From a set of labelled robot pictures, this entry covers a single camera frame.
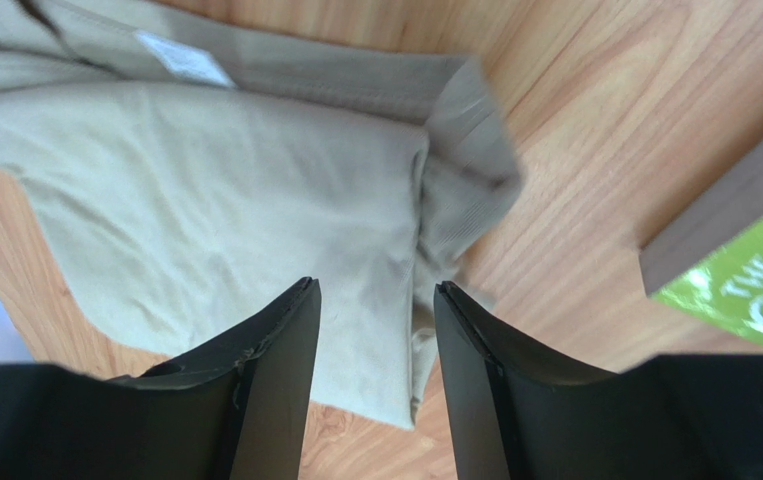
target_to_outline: wood grain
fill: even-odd
[[[480,55],[529,175],[469,254],[497,314],[610,369],[657,352],[760,351],[645,299],[637,255],[763,137],[763,0],[162,3],[335,43]],[[87,324],[1,174],[0,297],[39,359],[100,376],[160,360]],[[438,373],[416,432],[313,405],[301,478],[455,478]]]

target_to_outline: khaki pants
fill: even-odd
[[[142,32],[237,88],[175,77]],[[434,285],[521,186],[474,59],[130,0],[0,0],[0,169],[110,338],[176,355],[313,275],[311,398],[402,428],[436,356]]]

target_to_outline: wooden floor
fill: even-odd
[[[480,55],[528,170],[469,255],[496,313],[609,369],[665,351],[759,351],[646,300],[637,254],[763,136],[763,0],[162,1],[336,43]],[[99,376],[161,360],[88,325],[1,174],[0,297],[40,360]],[[438,373],[416,432],[312,406],[301,478],[455,478]]]

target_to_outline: book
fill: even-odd
[[[763,345],[763,140],[641,252],[646,293]]]

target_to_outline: white label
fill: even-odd
[[[206,50],[141,30],[137,31],[135,36],[175,77],[190,82],[236,88],[236,84],[227,76],[218,61]]]

